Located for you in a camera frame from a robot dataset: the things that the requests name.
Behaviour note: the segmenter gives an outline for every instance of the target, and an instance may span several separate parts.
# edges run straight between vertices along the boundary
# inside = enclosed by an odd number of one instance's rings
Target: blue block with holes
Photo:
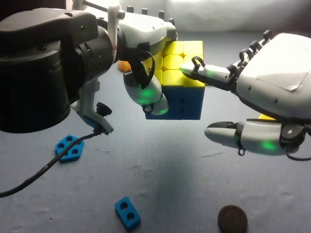
[[[60,152],[62,152],[72,141],[78,139],[75,136],[72,135],[67,135],[65,138],[63,138],[59,143],[57,143],[55,145],[55,149],[56,149],[56,153],[59,154]],[[78,145],[74,145],[68,152],[66,155],[64,155],[60,161],[62,163],[66,163],[66,162],[71,162],[71,161],[76,161],[80,158],[81,154],[82,154],[82,150],[83,150],[83,146],[84,146],[84,141],[82,141],[80,144]]]
[[[139,224],[140,216],[128,197],[115,203],[115,209],[126,229],[133,229]]]

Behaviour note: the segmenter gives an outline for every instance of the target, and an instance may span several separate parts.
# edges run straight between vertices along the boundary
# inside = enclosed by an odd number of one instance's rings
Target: brown round object
[[[123,73],[132,72],[130,64],[126,61],[119,61],[119,70]]]
[[[218,224],[225,233],[245,233],[247,216],[240,207],[227,205],[219,211]]]

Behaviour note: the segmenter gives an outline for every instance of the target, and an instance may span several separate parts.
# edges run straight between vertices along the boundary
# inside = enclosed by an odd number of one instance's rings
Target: rubik's cube
[[[154,56],[155,76],[162,85],[169,110],[155,116],[146,114],[146,119],[165,120],[199,120],[201,118],[205,85],[183,75],[180,67],[191,62],[193,56],[203,57],[202,41],[173,41],[166,44],[162,53]],[[144,63],[146,69],[151,68],[152,60]]]

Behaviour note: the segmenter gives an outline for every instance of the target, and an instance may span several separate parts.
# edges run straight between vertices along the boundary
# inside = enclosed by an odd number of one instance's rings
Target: gray table surface
[[[180,33],[203,40],[205,62],[227,66],[261,33]],[[206,87],[199,121],[145,120],[114,65],[101,78],[96,102],[113,110],[109,136],[85,141],[81,158],[57,163],[23,191],[0,199],[1,233],[123,233],[114,203],[128,196],[141,216],[135,233],[218,233],[218,211],[245,210],[249,233],[309,233],[311,162],[264,156],[213,143],[204,128],[259,113],[237,97]],[[67,134],[91,132],[75,112],[29,134],[0,133],[0,190],[20,184],[54,156]],[[310,152],[305,142],[301,154]]]

